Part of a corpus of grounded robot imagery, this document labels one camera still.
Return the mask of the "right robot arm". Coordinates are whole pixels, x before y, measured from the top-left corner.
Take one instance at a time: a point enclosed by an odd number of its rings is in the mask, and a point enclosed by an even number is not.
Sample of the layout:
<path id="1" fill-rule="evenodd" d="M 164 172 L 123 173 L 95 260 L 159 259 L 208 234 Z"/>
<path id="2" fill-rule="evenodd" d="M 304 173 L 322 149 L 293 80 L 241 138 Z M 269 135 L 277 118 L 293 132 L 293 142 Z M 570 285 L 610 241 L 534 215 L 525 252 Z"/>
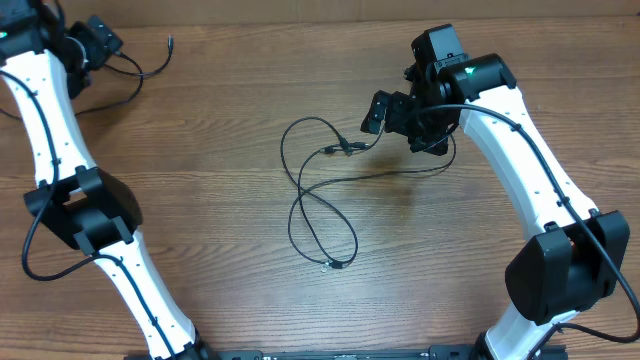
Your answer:
<path id="1" fill-rule="evenodd" d="M 525 244 L 505 271 L 510 303 L 472 345 L 434 345 L 432 359 L 563 359 L 551 336 L 624 285 L 630 237 L 624 216 L 601 212 L 563 170 L 536 129 L 501 57 L 471 57 L 454 28 L 426 30 L 411 45 L 408 93 L 380 91 L 363 120 L 367 133 L 397 133 L 413 152 L 444 155 L 463 131 L 500 180 Z"/>

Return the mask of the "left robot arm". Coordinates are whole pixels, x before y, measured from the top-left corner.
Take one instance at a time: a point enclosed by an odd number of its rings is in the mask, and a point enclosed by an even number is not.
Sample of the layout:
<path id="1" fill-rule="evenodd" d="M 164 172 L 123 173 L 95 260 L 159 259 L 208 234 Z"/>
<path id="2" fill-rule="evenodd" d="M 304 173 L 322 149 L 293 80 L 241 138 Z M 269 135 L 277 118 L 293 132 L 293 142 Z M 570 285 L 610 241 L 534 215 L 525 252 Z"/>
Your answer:
<path id="1" fill-rule="evenodd" d="M 212 359 L 215 354 L 173 300 L 145 246 L 141 208 L 129 187 L 97 166 L 72 99 L 91 83 L 122 40 L 97 16 L 72 26 L 59 2 L 1 4 L 1 77 L 31 144 L 35 189 L 24 201 L 34 220 L 21 254 L 25 274 L 61 279 L 90 263 L 112 281 L 142 331 L 149 359 Z M 29 266 L 35 232 L 45 226 L 84 258 L 53 275 Z"/>

